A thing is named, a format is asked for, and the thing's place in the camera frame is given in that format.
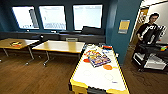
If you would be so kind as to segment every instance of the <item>white table top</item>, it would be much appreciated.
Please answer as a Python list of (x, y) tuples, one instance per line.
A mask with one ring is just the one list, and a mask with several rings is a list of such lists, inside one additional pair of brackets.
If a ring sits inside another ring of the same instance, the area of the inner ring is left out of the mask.
[[(96, 49), (98, 52), (102, 52), (101, 48), (97, 47)], [(122, 73), (120, 72), (120, 67), (115, 58), (113, 50), (108, 50), (106, 55), (111, 60), (111, 63), (108, 63), (107, 65), (111, 65), (113, 68), (112, 70), (106, 70), (103, 68), (103, 66), (94, 68), (90, 63), (83, 61), (87, 58), (85, 55), (83, 55), (71, 79), (94, 88), (100, 88), (104, 90), (126, 90), (127, 87), (125, 80), (122, 76)]]

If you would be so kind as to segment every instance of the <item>window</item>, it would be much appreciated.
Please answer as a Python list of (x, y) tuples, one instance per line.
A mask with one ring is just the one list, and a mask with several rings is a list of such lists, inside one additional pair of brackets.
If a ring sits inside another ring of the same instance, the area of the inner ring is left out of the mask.
[(39, 29), (34, 7), (12, 7), (18, 25), (22, 29)]
[(40, 6), (44, 29), (66, 30), (64, 6)]
[(101, 28), (102, 5), (74, 5), (75, 30), (83, 26)]

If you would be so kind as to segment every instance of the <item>chair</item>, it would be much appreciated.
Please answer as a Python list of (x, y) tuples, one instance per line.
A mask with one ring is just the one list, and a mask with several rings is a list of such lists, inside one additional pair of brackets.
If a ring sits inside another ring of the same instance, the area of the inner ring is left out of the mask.
[(39, 40), (38, 42), (33, 43), (33, 44), (30, 45), (30, 47), (32, 48), (32, 47), (35, 47), (35, 46), (43, 43), (43, 35), (39, 34), (39, 35), (32, 36), (31, 40)]

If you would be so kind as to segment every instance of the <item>door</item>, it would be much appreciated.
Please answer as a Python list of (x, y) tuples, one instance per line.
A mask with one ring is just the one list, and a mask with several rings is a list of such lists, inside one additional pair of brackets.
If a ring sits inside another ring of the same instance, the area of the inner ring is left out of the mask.
[(129, 43), (130, 46), (135, 46), (136, 43), (138, 42), (138, 37), (136, 35), (136, 32), (138, 31), (139, 27), (145, 23), (145, 19), (146, 19), (148, 10), (149, 10), (149, 8), (140, 9), (140, 13), (139, 13), (139, 16), (138, 16), (138, 19), (136, 22), (136, 26), (133, 31), (132, 40)]

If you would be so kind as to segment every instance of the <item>table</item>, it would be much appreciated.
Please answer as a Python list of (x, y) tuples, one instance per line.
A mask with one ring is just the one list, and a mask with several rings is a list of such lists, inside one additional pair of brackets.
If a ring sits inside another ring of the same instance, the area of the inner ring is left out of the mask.
[[(27, 39), (12, 39), (12, 38), (8, 38), (8, 39), (4, 39), (4, 40), (1, 40), (0, 41), (0, 48), (3, 48), (6, 56), (8, 57), (8, 52), (6, 51), (6, 49), (22, 49), (22, 48), (25, 48), (25, 47), (28, 47), (29, 49), (29, 52), (30, 52), (30, 55), (31, 55), (31, 60), (29, 60), (26, 65), (29, 64), (29, 62), (31, 62), (32, 60), (34, 60), (34, 56), (32, 54), (32, 51), (29, 47), (29, 45), (35, 43), (35, 42), (38, 42), (39, 40), (27, 40)], [(11, 46), (11, 43), (12, 42), (20, 42), (21, 43), (21, 46), (18, 46), (18, 47), (14, 47), (14, 46)]]
[(83, 55), (80, 59), (69, 84), (69, 89), (75, 94), (129, 94), (126, 82), (117, 62), (113, 50), (103, 50), (96, 46), (96, 51), (102, 53), (105, 51), (111, 62), (112, 70), (106, 70), (103, 66), (93, 67), (90, 63), (83, 60), (87, 56)]
[(44, 50), (47, 54), (47, 60), (43, 63), (46, 66), (46, 63), (50, 60), (48, 51), (56, 52), (68, 52), (68, 53), (77, 53), (80, 57), (80, 53), (85, 43), (83, 42), (67, 42), (67, 41), (52, 41), (48, 40), (36, 47), (33, 47), (34, 50)]

